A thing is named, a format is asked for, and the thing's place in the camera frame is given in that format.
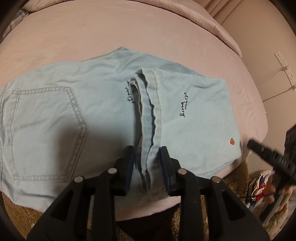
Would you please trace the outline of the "person right hand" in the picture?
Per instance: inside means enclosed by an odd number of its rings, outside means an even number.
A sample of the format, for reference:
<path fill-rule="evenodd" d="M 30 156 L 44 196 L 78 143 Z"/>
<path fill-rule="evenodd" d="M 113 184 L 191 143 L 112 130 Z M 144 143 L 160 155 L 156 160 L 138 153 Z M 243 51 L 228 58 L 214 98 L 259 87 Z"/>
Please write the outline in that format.
<path fill-rule="evenodd" d="M 267 181 L 267 185 L 266 185 L 266 189 L 265 189 L 265 196 L 263 198 L 263 202 L 265 204 L 271 204 L 275 201 L 274 193 L 276 191 L 276 187 L 273 184 L 273 176 L 274 176 L 274 174 L 272 174 Z M 290 185 L 286 185 L 285 187 L 283 187 L 279 191 L 279 194 L 284 195 L 284 197 L 283 197 L 280 205 L 278 206 L 277 210 L 274 213 L 281 212 L 281 210 L 283 209 L 285 204 L 288 203 L 288 200 L 289 200 L 290 196 L 292 195 L 292 193 L 293 193 L 293 186 L 290 186 Z"/>

